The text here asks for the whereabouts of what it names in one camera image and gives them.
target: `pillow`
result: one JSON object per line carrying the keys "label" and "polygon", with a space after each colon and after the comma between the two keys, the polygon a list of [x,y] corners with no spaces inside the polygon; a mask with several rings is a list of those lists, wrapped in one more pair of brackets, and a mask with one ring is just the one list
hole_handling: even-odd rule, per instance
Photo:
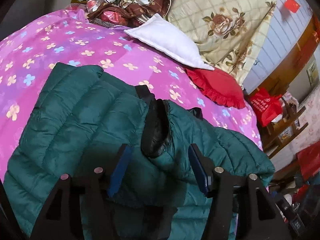
{"label": "pillow", "polygon": [[197,45],[174,25],[162,19],[159,14],[155,14],[143,25],[124,32],[184,65],[214,70],[214,67],[203,62]]}
{"label": "pillow", "polygon": [[186,68],[185,71],[201,93],[211,101],[225,107],[245,107],[242,89],[229,74],[218,68],[214,71]]}
{"label": "pillow", "polygon": [[167,20],[200,55],[242,85],[267,36],[276,0],[174,0]]}

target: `red shopping bag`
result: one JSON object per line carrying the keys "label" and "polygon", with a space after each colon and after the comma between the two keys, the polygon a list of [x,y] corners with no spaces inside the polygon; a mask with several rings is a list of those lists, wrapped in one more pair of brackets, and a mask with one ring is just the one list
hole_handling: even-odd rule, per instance
{"label": "red shopping bag", "polygon": [[257,120],[263,127],[269,124],[279,114],[282,114],[279,98],[281,98],[281,96],[270,96],[265,88],[261,88],[255,95],[250,97]]}

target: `bed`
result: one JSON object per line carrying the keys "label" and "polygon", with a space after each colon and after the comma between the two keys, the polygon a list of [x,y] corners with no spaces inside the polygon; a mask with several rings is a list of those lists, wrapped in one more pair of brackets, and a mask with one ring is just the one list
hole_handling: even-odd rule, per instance
{"label": "bed", "polygon": [[44,15],[0,42],[0,179],[38,95],[57,62],[99,65],[130,85],[147,85],[156,98],[185,109],[200,107],[213,126],[238,131],[261,148],[251,107],[218,106],[191,82],[182,64],[133,39],[122,27],[90,24],[83,10]]}

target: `red tag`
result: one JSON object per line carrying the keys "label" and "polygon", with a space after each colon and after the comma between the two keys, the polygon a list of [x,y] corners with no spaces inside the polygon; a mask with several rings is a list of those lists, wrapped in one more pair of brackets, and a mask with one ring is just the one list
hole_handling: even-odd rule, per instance
{"label": "red tag", "polygon": [[287,0],[285,3],[284,3],[284,6],[289,10],[289,11],[292,11],[294,13],[296,13],[299,8],[300,8],[300,5],[295,1],[295,0]]}

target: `white paneled wall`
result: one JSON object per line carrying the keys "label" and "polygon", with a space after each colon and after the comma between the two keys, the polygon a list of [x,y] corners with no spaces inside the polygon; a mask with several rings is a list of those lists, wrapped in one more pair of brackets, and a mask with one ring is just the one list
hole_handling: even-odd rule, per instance
{"label": "white paneled wall", "polygon": [[297,13],[292,13],[285,8],[285,1],[277,0],[267,38],[258,55],[259,62],[252,67],[244,80],[244,87],[249,93],[260,85],[288,55],[312,17],[312,11],[306,0],[296,0],[301,6]]}

